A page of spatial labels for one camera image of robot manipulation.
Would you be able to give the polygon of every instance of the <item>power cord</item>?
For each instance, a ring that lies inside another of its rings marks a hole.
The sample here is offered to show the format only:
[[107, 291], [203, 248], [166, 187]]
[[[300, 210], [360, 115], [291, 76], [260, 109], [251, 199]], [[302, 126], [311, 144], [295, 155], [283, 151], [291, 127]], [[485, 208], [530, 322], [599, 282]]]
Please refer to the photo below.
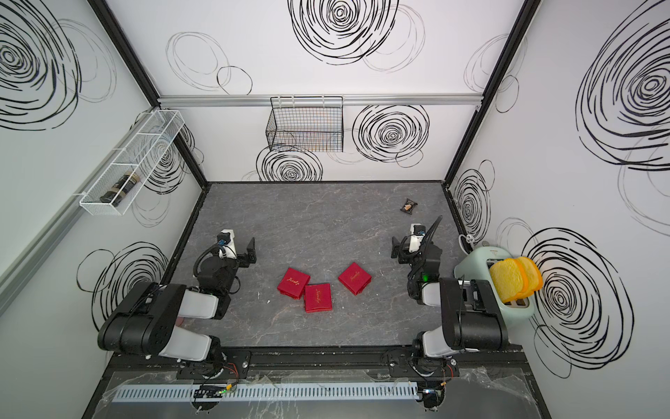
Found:
[[463, 242], [461, 241], [461, 237], [463, 237], [465, 239], [465, 242], [470, 244], [471, 247], [474, 247], [474, 236], [471, 235], [471, 234], [468, 234], [468, 235], [459, 234], [458, 235], [458, 246], [461, 248], [463, 253], [465, 253], [466, 255], [469, 255], [469, 253], [465, 250], [465, 247], [463, 247]]

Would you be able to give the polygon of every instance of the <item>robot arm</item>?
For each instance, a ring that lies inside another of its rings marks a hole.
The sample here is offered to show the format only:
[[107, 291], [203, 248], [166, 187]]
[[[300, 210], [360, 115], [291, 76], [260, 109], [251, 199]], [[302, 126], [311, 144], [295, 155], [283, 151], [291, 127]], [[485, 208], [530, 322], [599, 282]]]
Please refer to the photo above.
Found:
[[184, 284], [135, 284], [100, 328], [98, 346], [124, 354], [203, 361], [211, 364], [214, 373], [219, 371], [223, 365], [219, 340], [175, 326], [175, 321], [178, 316], [223, 318], [230, 294], [235, 293], [230, 292], [230, 286], [237, 270], [256, 263], [255, 239], [247, 245], [246, 253], [238, 255], [233, 237], [232, 230], [222, 231], [217, 243], [197, 259], [197, 292]]
[[438, 217], [420, 238], [414, 252], [411, 248], [416, 246], [416, 240], [412, 244], [412, 239], [422, 235], [422, 225], [412, 225], [409, 243], [407, 237], [402, 241], [392, 238], [391, 257], [411, 267], [407, 275], [409, 296], [419, 304], [439, 306], [442, 311], [441, 327], [421, 334], [423, 354], [443, 357], [466, 349], [503, 350], [508, 344], [507, 328], [490, 282], [484, 278], [440, 278], [442, 250], [432, 239], [441, 219]]

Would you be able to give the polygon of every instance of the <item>black metal frame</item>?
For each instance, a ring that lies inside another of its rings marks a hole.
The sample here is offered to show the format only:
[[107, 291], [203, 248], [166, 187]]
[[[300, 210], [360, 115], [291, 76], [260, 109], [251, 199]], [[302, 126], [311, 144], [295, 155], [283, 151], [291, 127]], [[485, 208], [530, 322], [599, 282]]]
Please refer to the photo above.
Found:
[[202, 209], [202, 206], [205, 203], [205, 198], [207, 198], [207, 194], [209, 193], [211, 188], [212, 185], [208, 184], [202, 191], [200, 191], [200, 196], [196, 201], [196, 206], [193, 207], [193, 211], [191, 211], [191, 216], [188, 217], [186, 227], [184, 227], [184, 231], [182, 231], [182, 235], [179, 237], [177, 246], [174, 248], [174, 252], [172, 252], [172, 257], [170, 258], [170, 261], [167, 263], [167, 267], [165, 269], [165, 272], [163, 273], [163, 277], [161, 278], [161, 285], [169, 284], [170, 281], [172, 281], [172, 276], [174, 275], [174, 271], [177, 269], [179, 259], [182, 258], [182, 253], [186, 248], [188, 238], [191, 236], [193, 227], [196, 225], [196, 221], [198, 220], [198, 215], [200, 215], [200, 210]]
[[[116, 46], [122, 59], [128, 66], [128, 69], [135, 78], [139, 88], [147, 97], [149, 103], [152, 106], [159, 106], [158, 92], [156, 91], [153, 83], [151, 83], [151, 80], [141, 65], [138, 57], [135, 55], [118, 21], [107, 5], [107, 2], [105, 0], [88, 0], [88, 3], [96, 13], [105, 31]], [[458, 214], [456, 203], [454, 202], [453, 196], [449, 191], [450, 183], [456, 177], [456, 172], [463, 162], [466, 152], [468, 151], [468, 148], [470, 147], [470, 144], [472, 143], [472, 140], [474, 139], [476, 132], [479, 129], [482, 120], [484, 119], [484, 116], [493, 101], [495, 93], [505, 76], [505, 71], [513, 59], [513, 56], [519, 44], [521, 43], [523, 35], [528, 28], [539, 3], [540, 0], [526, 0], [524, 2], [512, 32], [505, 44], [503, 52], [495, 66], [491, 79], [489, 80], [484, 90], [484, 100], [482, 101], [481, 108], [479, 108], [473, 115], [468, 129], [466, 130], [466, 134], [463, 137], [461, 144], [459, 145], [456, 156], [451, 163], [447, 176], [442, 182], [445, 198], [447, 199], [452, 216], [454, 217], [454, 221], [456, 222], [456, 226], [460, 234], [465, 234], [466, 232], [463, 222]], [[184, 161], [188, 165], [191, 173], [193, 173], [195, 179], [200, 185], [202, 192], [191, 213], [186, 228], [180, 237], [174, 254], [168, 263], [168, 267], [163, 275], [163, 278], [161, 279], [162, 284], [167, 284], [170, 282], [172, 275], [174, 274], [174, 270], [177, 266], [177, 262], [179, 261], [179, 258], [184, 251], [188, 237], [192, 232], [200, 209], [204, 204], [204, 200], [212, 184], [212, 182], [208, 182], [207, 179], [205, 179], [205, 176], [198, 166], [197, 161], [194, 159], [181, 135], [178, 135], [175, 138], [174, 143], [184, 158]], [[227, 355], [230, 356], [230, 359], [237, 359], [238, 361], [244, 359], [244, 361], [248, 362], [249, 366], [247, 368], [242, 368], [241, 375], [243, 377], [246, 376], [249, 370], [281, 371], [282, 369], [365, 369], [369, 370], [371, 373], [382, 374], [388, 377], [414, 377], [417, 379], [417, 381], [420, 380], [422, 382], [435, 381], [437, 379], [441, 381], [442, 379], [441, 377], [437, 377], [435, 379], [424, 379], [424, 377], [420, 377], [415, 374], [412, 369], [408, 369], [407, 363], [402, 361], [401, 358], [391, 358], [392, 356], [396, 355], [400, 357], [404, 356], [405, 360], [411, 357], [412, 347], [410, 345], [387, 347], [231, 347], [224, 348], [223, 350]], [[533, 372], [528, 365], [526, 356], [520, 347], [516, 345], [510, 345], [506, 351], [462, 353], [454, 355], [454, 359], [457, 361], [457, 366], [461, 368], [472, 368], [479, 366], [486, 366], [491, 368], [521, 368], [524, 372], [528, 384], [531, 387], [531, 391], [533, 392], [533, 396], [537, 401], [537, 405], [542, 416], [544, 418], [551, 417], [539, 391], [539, 388], [537, 387], [537, 382], [533, 377]], [[204, 382], [202, 376], [198, 378], [198, 372], [196, 369], [193, 367], [182, 368], [182, 366], [183, 365], [177, 363], [175, 359], [163, 357], [154, 357], [147, 360], [141, 356], [118, 354], [114, 355], [107, 365], [107, 368], [105, 369], [105, 372], [103, 373], [103, 376], [101, 377], [100, 382], [98, 383], [98, 386], [90, 399], [83, 418], [92, 418], [98, 401], [105, 392], [112, 375], [117, 371], [179, 371], [181, 376], [186, 375], [188, 377], [190, 375], [195, 379], [196, 382]], [[225, 382], [227, 378], [228, 377], [226, 375], [222, 375], [218, 379], [209, 380], [209, 382]]]
[[[461, 139], [461, 142], [458, 145], [456, 155], [454, 156], [454, 159], [449, 166], [447, 176], [445, 176], [444, 182], [442, 183], [444, 197], [447, 198], [449, 209], [452, 212], [452, 217], [454, 218], [456, 228], [458, 229], [458, 234], [460, 235], [466, 235], [468, 232], [465, 230], [463, 220], [461, 219], [460, 213], [458, 212], [458, 207], [456, 206], [456, 201], [454, 201], [454, 197], [450, 191], [451, 184], [456, 178], [458, 169], [460, 168], [461, 164], [463, 164], [463, 160], [465, 160], [465, 156], [468, 153], [474, 138], [477, 136], [479, 127], [482, 125], [484, 117], [493, 103], [493, 99], [495, 99], [498, 89], [500, 88], [500, 84], [505, 78], [505, 72], [514, 59], [514, 55], [517, 53], [519, 45], [521, 44], [521, 41], [526, 34], [526, 30], [530, 26], [531, 21], [535, 16], [535, 12], [537, 11], [537, 8], [541, 2], [542, 0], [525, 0], [523, 2], [523, 6], [521, 6], [517, 20], [514, 22], [514, 26], [512, 27], [512, 31], [507, 37], [507, 41], [505, 42], [505, 46], [502, 49], [500, 57], [498, 57], [498, 62], [493, 68], [491, 77], [488, 79], [488, 83], [484, 89], [484, 98], [482, 99], [482, 104], [479, 109], [474, 112], [470, 123], [468, 124], [468, 128], [463, 135], [463, 139]], [[470, 246], [469, 243], [462, 241], [462, 244], [468, 253], [472, 251], [472, 246]]]
[[[123, 62], [126, 64], [126, 66], [128, 66], [128, 70], [130, 70], [130, 73], [135, 78], [135, 82], [137, 82], [137, 85], [142, 90], [142, 93], [144, 93], [144, 96], [147, 98], [147, 101], [149, 101], [149, 104], [152, 107], [159, 107], [160, 103], [158, 102], [158, 91], [151, 82], [149, 75], [135, 54], [133, 47], [130, 45], [128, 38], [126, 38], [126, 35], [123, 33], [117, 18], [114, 16], [114, 13], [112, 13], [109, 5], [107, 5], [107, 2], [105, 0], [88, 0], [88, 4], [95, 12], [95, 15], [100, 21], [100, 24], [103, 25], [103, 28], [107, 32], [109, 39], [112, 40], [112, 43], [114, 43], [117, 51], [119, 51]], [[193, 157], [193, 154], [186, 145], [186, 142], [184, 141], [181, 133], [178, 133], [175, 137], [174, 145], [182, 155], [184, 162], [193, 174], [193, 177], [195, 177], [198, 185], [200, 185], [201, 189], [205, 189], [207, 187], [207, 179], [202, 173], [198, 162]]]

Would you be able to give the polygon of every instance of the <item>wire basket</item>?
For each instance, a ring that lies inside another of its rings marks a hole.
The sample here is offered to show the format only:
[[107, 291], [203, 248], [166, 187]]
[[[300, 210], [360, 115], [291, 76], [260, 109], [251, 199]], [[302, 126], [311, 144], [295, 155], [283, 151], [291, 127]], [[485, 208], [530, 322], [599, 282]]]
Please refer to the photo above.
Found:
[[310, 152], [342, 152], [342, 97], [273, 97], [265, 128], [267, 145], [292, 145]]
[[117, 152], [79, 205], [91, 215], [124, 215], [183, 126], [179, 111], [151, 112], [151, 117]]

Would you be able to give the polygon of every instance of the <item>black wire basket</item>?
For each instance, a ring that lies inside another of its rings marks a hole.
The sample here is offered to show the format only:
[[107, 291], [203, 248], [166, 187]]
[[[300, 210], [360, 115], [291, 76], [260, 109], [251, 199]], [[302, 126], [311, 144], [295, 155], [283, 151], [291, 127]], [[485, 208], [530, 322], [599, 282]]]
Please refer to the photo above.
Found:
[[273, 97], [270, 102], [265, 128], [270, 150], [291, 145], [310, 152], [343, 151], [342, 97]]

